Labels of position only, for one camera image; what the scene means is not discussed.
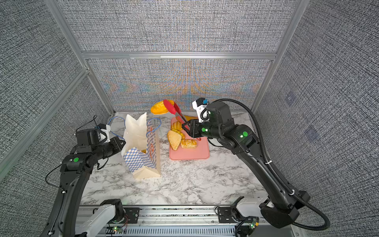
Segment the checkered paper bag blue handles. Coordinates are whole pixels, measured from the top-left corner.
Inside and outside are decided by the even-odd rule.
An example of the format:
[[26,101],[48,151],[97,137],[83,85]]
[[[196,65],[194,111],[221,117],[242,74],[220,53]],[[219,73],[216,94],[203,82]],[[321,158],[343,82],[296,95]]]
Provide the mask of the checkered paper bag blue handles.
[[124,134],[117,135],[125,142],[121,156],[135,179],[161,177],[159,128],[162,124],[159,118],[150,118],[143,113],[135,119],[131,115],[114,116],[108,121],[108,127],[114,120],[123,122]]

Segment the red kitchen tongs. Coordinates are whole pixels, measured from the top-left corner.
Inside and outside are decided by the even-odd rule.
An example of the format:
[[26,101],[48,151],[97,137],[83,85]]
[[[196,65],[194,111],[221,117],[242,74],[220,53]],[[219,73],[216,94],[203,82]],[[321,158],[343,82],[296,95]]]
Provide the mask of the red kitchen tongs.
[[[186,121],[186,119],[184,118],[184,115],[183,115],[183,113],[181,112],[181,109],[179,108],[179,106],[175,103],[175,102],[170,102],[170,100],[166,100],[165,99],[165,101],[164,101],[164,105],[165,105],[165,107],[169,110],[169,112],[171,113],[171,114],[173,114],[175,117],[176,116],[181,116],[182,118],[183,118],[183,120],[185,121],[185,122],[187,122]],[[180,131],[182,134],[184,134],[185,136],[186,136],[186,138],[190,138],[189,137],[189,135],[182,129],[181,131]]]

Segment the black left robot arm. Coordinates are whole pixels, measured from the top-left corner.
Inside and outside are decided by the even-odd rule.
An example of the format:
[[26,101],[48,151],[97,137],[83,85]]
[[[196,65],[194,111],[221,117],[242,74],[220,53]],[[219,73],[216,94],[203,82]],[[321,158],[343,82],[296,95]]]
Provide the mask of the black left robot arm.
[[58,166],[58,193],[42,237],[95,237],[110,221],[119,222],[125,217],[120,199],[109,199],[81,226],[76,225],[83,191],[94,166],[121,152],[125,141],[108,138],[97,128],[80,130],[75,135],[76,146]]

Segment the oval golden bread bun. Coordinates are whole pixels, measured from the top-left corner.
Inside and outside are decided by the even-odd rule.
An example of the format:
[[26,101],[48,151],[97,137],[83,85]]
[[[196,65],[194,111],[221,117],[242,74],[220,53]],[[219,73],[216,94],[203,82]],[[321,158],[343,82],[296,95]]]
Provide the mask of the oval golden bread bun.
[[169,110],[165,107],[164,101],[160,101],[151,107],[151,113],[154,115],[163,115],[169,113]]

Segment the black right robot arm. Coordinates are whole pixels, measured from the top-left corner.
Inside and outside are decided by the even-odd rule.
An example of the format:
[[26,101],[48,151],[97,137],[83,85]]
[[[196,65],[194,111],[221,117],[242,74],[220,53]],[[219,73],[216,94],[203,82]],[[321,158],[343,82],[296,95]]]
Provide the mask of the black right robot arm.
[[303,204],[289,195],[269,171],[254,131],[245,124],[235,124],[229,106],[224,102],[208,103],[205,98],[199,98],[192,107],[198,118],[183,125],[186,133],[192,138],[217,139],[249,167],[267,192],[267,199],[240,198],[235,201],[232,204],[234,218],[262,217],[276,228],[294,224]]

